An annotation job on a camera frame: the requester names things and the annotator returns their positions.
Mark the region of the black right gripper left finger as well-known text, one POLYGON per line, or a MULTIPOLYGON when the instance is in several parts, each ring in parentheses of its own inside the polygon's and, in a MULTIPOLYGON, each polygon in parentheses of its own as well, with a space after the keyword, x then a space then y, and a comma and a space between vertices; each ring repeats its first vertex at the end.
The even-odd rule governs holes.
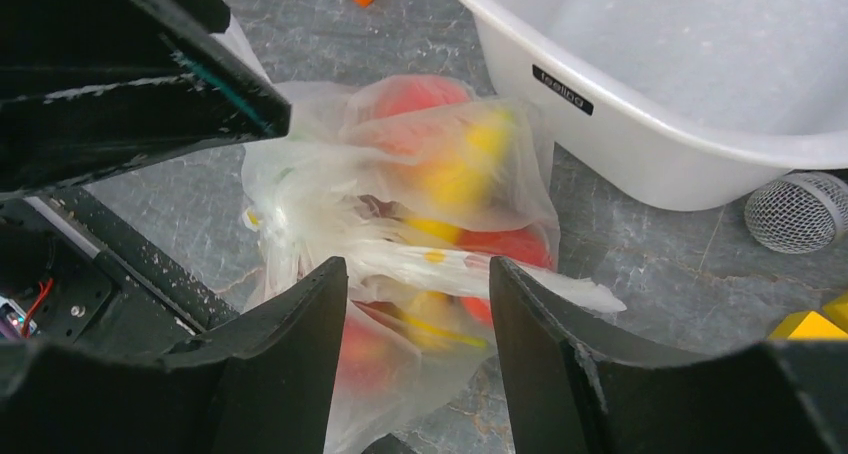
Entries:
POLYGON ((319 453, 348 276, 333 257, 290 289, 159 352, 1 345, 5 453, 319 453))

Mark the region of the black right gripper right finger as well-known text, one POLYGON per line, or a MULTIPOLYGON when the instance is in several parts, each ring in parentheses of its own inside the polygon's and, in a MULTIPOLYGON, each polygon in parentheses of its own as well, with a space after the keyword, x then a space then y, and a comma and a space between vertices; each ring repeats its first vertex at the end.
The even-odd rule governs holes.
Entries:
POLYGON ((763 340, 709 356, 637 336, 490 263, 519 453, 843 453, 847 345, 763 340))

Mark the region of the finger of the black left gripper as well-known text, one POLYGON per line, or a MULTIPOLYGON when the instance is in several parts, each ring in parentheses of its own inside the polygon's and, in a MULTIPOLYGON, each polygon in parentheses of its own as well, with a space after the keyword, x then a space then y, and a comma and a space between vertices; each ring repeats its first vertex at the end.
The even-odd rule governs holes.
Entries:
POLYGON ((1 196, 284 137, 224 0, 1 0, 1 196))

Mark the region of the translucent plastic bag with fruits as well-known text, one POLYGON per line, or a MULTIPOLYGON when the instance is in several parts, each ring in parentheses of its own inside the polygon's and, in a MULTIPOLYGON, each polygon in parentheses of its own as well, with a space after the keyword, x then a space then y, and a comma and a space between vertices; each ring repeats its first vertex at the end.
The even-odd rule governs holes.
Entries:
POLYGON ((345 261, 325 452, 361 453, 468 385, 495 350, 495 257, 583 308, 624 310, 607 287, 558 271, 555 144, 528 103, 436 75, 277 90, 289 134, 249 144, 241 168, 264 262, 248 306, 345 261))

